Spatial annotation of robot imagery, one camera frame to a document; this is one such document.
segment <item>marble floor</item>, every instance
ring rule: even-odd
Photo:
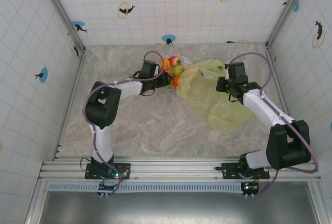
[[[220,59],[225,64],[245,52],[265,54],[264,44],[255,43],[89,47],[59,156],[92,154],[91,132],[81,113],[85,97],[97,80],[120,81],[138,71],[144,54],[150,50],[162,55],[184,55],[194,63]],[[157,56],[151,54],[149,59],[157,60]],[[265,61],[254,55],[241,60],[249,81],[263,85],[269,73]],[[273,81],[265,93],[280,107]],[[135,96],[121,101],[112,127],[113,152],[119,156],[238,156],[264,149],[269,134],[256,116],[231,130],[212,131],[208,121],[201,119],[176,91],[164,88],[157,89],[150,97]]]

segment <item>enclosure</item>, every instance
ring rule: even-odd
[[[0,223],[331,223],[331,3],[0,0]],[[197,99],[179,96],[180,83],[121,99],[112,150],[115,162],[131,164],[130,179],[99,199],[102,180],[81,170],[94,150],[84,100],[96,81],[133,76],[151,50],[222,66],[250,52],[239,59],[249,82],[262,86],[272,76],[264,92],[309,125],[319,172],[279,170],[267,193],[242,199],[247,178],[226,180],[214,168],[265,150],[270,129],[250,110],[243,117],[228,108],[213,126]],[[202,94],[201,101],[212,98]],[[299,168],[312,170],[314,162]],[[278,172],[269,173],[261,187]],[[115,205],[119,211],[106,210]]]

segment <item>yellow plastic bag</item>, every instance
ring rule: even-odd
[[[205,60],[186,69],[179,78],[176,94],[187,102],[214,131],[227,131],[245,122],[253,112],[239,102],[229,102],[228,94],[217,92],[219,76],[226,70],[220,60]]]

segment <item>white tiled wall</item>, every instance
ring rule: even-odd
[[[291,114],[309,124],[311,146],[332,201],[332,0],[299,3],[274,45],[275,63]],[[316,21],[323,26],[324,42],[324,33],[315,41]]]
[[[0,0],[0,223],[22,223],[78,57],[49,0]],[[45,83],[35,74],[46,67]]]
[[[88,45],[267,41],[287,0],[61,0],[72,20],[85,23]],[[118,17],[122,2],[135,8]]]

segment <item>purple cable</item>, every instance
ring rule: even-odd
[[[154,50],[151,50],[151,51],[147,52],[147,53],[144,55],[144,57],[143,57],[143,61],[145,61],[146,56],[147,56],[148,54],[150,54],[150,53],[156,53],[156,54],[160,57],[161,62],[162,62],[162,68],[161,68],[160,72],[159,72],[156,76],[154,76],[154,77],[152,77],[152,78],[147,78],[147,79],[127,79],[127,80],[123,80],[123,81],[120,81],[120,82],[117,82],[117,83],[107,83],[107,84],[103,84],[103,85],[101,85],[101,86],[96,87],[95,89],[93,89],[93,90],[89,93],[89,95],[86,97],[86,99],[84,100],[84,103],[83,103],[83,109],[82,109],[83,117],[84,117],[84,119],[85,119],[90,125],[92,125],[92,129],[93,129],[93,149],[94,149],[95,153],[97,154],[97,156],[99,157],[99,159],[100,159],[104,164],[106,164],[108,167],[110,167],[112,170],[114,170],[115,173],[117,173],[117,174],[119,174],[119,172],[117,171],[117,169],[116,169],[114,166],[112,166],[111,164],[107,163],[107,162],[102,158],[102,156],[99,154],[99,151],[97,150],[97,146],[96,146],[96,127],[95,127],[95,125],[94,125],[94,124],[88,119],[88,117],[87,117],[87,113],[86,113],[87,104],[88,104],[89,99],[91,98],[91,96],[92,96],[95,92],[97,92],[98,90],[100,90],[101,88],[105,88],[105,87],[109,87],[109,86],[121,85],[121,84],[124,84],[124,83],[127,83],[127,82],[132,82],[132,81],[149,81],[149,80],[154,80],[154,79],[158,78],[158,77],[163,73],[163,68],[164,68],[164,65],[165,65],[165,64],[164,64],[164,60],[163,60],[163,57],[161,56],[160,53],[158,53],[158,52],[156,52],[156,51],[154,51]],[[120,177],[119,177],[119,182],[117,183],[116,188],[115,188],[115,189],[114,189],[109,195],[114,194],[115,191],[118,190],[118,188],[119,188],[119,186],[120,186],[120,182],[121,182],[121,179],[120,179]]]
[[[257,53],[257,52],[247,52],[247,53],[244,53],[244,54],[241,54],[241,55],[238,55],[237,57],[235,57],[233,60],[230,61],[230,63],[234,62],[235,60],[237,60],[238,58],[240,57],[243,57],[245,55],[248,55],[248,54],[254,54],[254,55],[258,55],[259,57],[262,57],[266,62],[267,64],[269,65],[269,70],[270,70],[270,73],[269,73],[269,77],[268,79],[266,80],[266,82],[264,83],[264,85],[262,86],[262,88],[260,89],[259,91],[259,94],[260,96],[262,96],[263,94],[263,89],[266,87],[266,85],[269,83],[269,81],[271,80],[271,77],[272,77],[272,67],[271,67],[271,63],[269,61],[269,59],[267,59],[267,57],[265,57],[264,55],[260,54],[260,53]],[[270,104],[270,102],[268,102],[265,98],[262,98],[262,100],[277,114],[277,115],[280,115],[280,112]],[[310,155],[312,156],[313,160],[314,160],[314,163],[315,163],[315,168],[311,171],[307,171],[307,170],[302,170],[302,169],[299,169],[299,168],[295,168],[295,167],[288,167],[288,169],[291,169],[291,170],[294,170],[294,171],[300,171],[300,172],[304,172],[304,173],[308,173],[308,174],[313,174],[313,173],[316,173],[318,171],[318,160],[317,160],[317,157],[315,156],[315,154],[313,153],[313,150],[312,148],[308,145],[308,143],[306,142],[306,140],[302,137],[302,135],[291,125],[291,123],[289,123],[283,116],[280,116],[280,119],[283,120],[286,125],[299,137],[299,139],[301,140],[301,142],[304,144],[304,146],[307,148],[307,150],[309,151]],[[261,192],[257,193],[256,196],[258,195],[261,195],[263,194],[264,192],[266,192],[267,190],[269,190],[274,181],[276,180],[276,177],[278,176],[278,171],[276,171],[276,174],[273,178],[273,180],[271,181],[271,183]]]

